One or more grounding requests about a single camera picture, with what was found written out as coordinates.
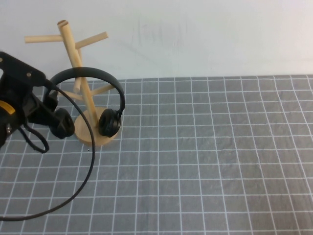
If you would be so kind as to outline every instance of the ear cup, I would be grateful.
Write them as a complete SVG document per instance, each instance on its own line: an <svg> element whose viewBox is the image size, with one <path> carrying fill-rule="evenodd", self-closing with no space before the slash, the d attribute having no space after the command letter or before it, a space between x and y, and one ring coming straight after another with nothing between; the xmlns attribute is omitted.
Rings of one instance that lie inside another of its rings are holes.
<svg viewBox="0 0 313 235"><path fill-rule="evenodd" d="M112 137L114 136L121 126L121 121L117 118L116 111L112 109L106 109L103 111L99 119L99 134L102 136Z"/></svg>
<svg viewBox="0 0 313 235"><path fill-rule="evenodd" d="M54 114L60 122L57 127L50 126L52 134L60 139L72 136L75 132L75 125L68 111L66 109L58 109Z"/></svg>

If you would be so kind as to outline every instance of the wooden mug tree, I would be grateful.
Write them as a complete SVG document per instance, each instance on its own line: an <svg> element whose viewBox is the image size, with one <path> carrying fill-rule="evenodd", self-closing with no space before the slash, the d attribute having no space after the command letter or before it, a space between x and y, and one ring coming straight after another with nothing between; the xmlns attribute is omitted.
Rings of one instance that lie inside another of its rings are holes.
<svg viewBox="0 0 313 235"><path fill-rule="evenodd" d="M99 42L101 40L106 39L107 33L103 32L98 35L92 36L90 38L84 39L79 42L75 42L72 31L69 27L67 21L58 22L58 28L60 31L60 35L47 35L47 36L26 36L26 43L47 43L47 42L63 42L64 46L67 50L67 54L71 65L73 67L82 67L82 53L81 48L88 46L90 44ZM85 103L87 110L84 111L85 116L87 117L92 131L95 137L95 143L97 146L104 145L115 138L115 136L108 138L101 136L98 132L98 122L102 112L106 109L105 107L95 107L92 96L96 94L101 94L107 92L108 90L113 89L112 85L106 85L94 90L89 89L89 85L87 79L85 77L75 78L74 83L74 92L66 92L68 96L71 98L81 100ZM85 143L91 144L91 137L87 125L85 124L82 116L79 116L75 121L75 134L77 138Z"/></svg>

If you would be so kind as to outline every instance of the screw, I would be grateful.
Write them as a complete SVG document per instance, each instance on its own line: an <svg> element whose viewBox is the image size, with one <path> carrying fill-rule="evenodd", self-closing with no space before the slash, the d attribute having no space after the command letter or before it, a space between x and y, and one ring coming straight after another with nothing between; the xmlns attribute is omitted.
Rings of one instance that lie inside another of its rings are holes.
<svg viewBox="0 0 313 235"><path fill-rule="evenodd" d="M7 124L7 126L6 126L6 132L7 132L7 134L11 134L11 131L12 131L12 127L11 127L11 125L10 124Z"/></svg>

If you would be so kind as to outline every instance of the headphone cable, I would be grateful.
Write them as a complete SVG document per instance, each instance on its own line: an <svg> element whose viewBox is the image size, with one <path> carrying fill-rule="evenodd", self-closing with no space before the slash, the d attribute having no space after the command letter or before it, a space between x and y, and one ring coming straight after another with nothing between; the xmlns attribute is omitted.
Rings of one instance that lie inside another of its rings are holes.
<svg viewBox="0 0 313 235"><path fill-rule="evenodd" d="M46 153L49 151L50 147L49 144L47 142L47 140L42 136L42 134L40 134L38 131L32 129L30 126L28 126L27 121L26 123L24 123L24 128L29 131L30 133L32 133L33 135L35 135L44 145L45 149L41 149L38 146L36 146L31 140L30 138L27 136L27 134L25 133L25 131L22 128L18 128L18 131L21 133L21 135L24 137L25 141L37 152L40 153Z"/></svg>
<svg viewBox="0 0 313 235"><path fill-rule="evenodd" d="M38 218L38 217L41 217L43 215L49 214L51 212L54 212L54 211L64 207L65 205L70 203L82 191L82 189L86 185L86 183L87 183L87 181L88 181L88 179L89 179L89 177L91 175L91 172L92 172L92 169L93 169L93 165L94 165L94 160L95 160L95 149L96 149L95 148L95 141L94 141L94 135L93 135L93 132L92 132L92 128L91 128L91 126L90 126L86 116L84 115L83 111L78 107L78 105L74 102L74 100L72 100L64 91L62 91L60 88L58 88L56 85L54 85L51 81L46 80L46 84L48 86L50 86L52 90L58 91L66 99L68 99L72 103L72 105L74 105L74 107L77 109L77 111L82 116L82 118L84 119L84 121L85 121L85 123L87 125L87 128L88 128L88 130L90 132L91 144L92 144L92 157L91 157L91 163L90 163L89 171L88 171L87 176L85 177L83 183L78 188L78 190L69 199L67 199L63 203L61 203L61 204L59 204L59 205L57 205L57 206L55 206L55 207L53 207L51 209L48 209L46 211L43 211L43 212L37 213L37 214L33 214L33 215L19 216L19 217L0 216L0 221L24 221L24 220L30 220L30 219Z"/></svg>

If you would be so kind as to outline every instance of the wooden dowel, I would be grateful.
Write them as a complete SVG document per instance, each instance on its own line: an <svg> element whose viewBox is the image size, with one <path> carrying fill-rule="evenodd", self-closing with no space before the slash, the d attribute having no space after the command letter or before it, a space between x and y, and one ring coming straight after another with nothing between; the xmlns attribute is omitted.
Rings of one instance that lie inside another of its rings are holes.
<svg viewBox="0 0 313 235"><path fill-rule="evenodd" d="M62 42L61 35L46 35L46 36L25 36L25 43L48 43L48 42Z"/></svg>
<svg viewBox="0 0 313 235"><path fill-rule="evenodd" d="M81 62L83 62L82 50L78 49L77 51L78 51L78 54L79 54ZM81 84L82 84L82 79L81 78L75 79L75 82L74 82L74 92L78 93L80 91Z"/></svg>
<svg viewBox="0 0 313 235"><path fill-rule="evenodd" d="M81 41L77 42L75 48L76 48L76 49L79 49L79 48L88 46L88 45L90 45L90 44L99 42L99 41L101 41L101 40L103 40L103 39L106 39L106 38L108 38L108 35L107 35L106 32L99 33L99 34L94 35L94 36L92 36L92 37L90 37L90 38L86 38L86 39L84 39L84 40L81 40Z"/></svg>
<svg viewBox="0 0 313 235"><path fill-rule="evenodd" d="M73 67L82 67L83 63L79 56L78 51L75 49L75 41L74 37L72 35L72 32L70 30L69 24L67 21L60 21L58 22L58 28L59 31L63 37L64 46L67 50L69 60ZM96 127L98 125L98 118L96 109L94 106L94 102L92 100L92 96L90 94L89 85L87 83L87 80L85 77L80 78L81 79L81 90L82 90L82 97L84 100L84 103L87 107L87 111L90 117L91 125Z"/></svg>
<svg viewBox="0 0 313 235"><path fill-rule="evenodd" d="M99 87L97 89L94 89L91 91L91 95L96 95L96 94L100 94L103 92L106 92L108 90L114 89L114 86L112 86L111 84L103 86L103 87Z"/></svg>
<svg viewBox="0 0 313 235"><path fill-rule="evenodd" d="M77 100L81 100L81 101L84 101L83 100L83 97L79 94L75 94L75 93L72 93L72 92L67 92L67 91L64 91L65 94L67 94L69 97L73 98L73 99L77 99Z"/></svg>

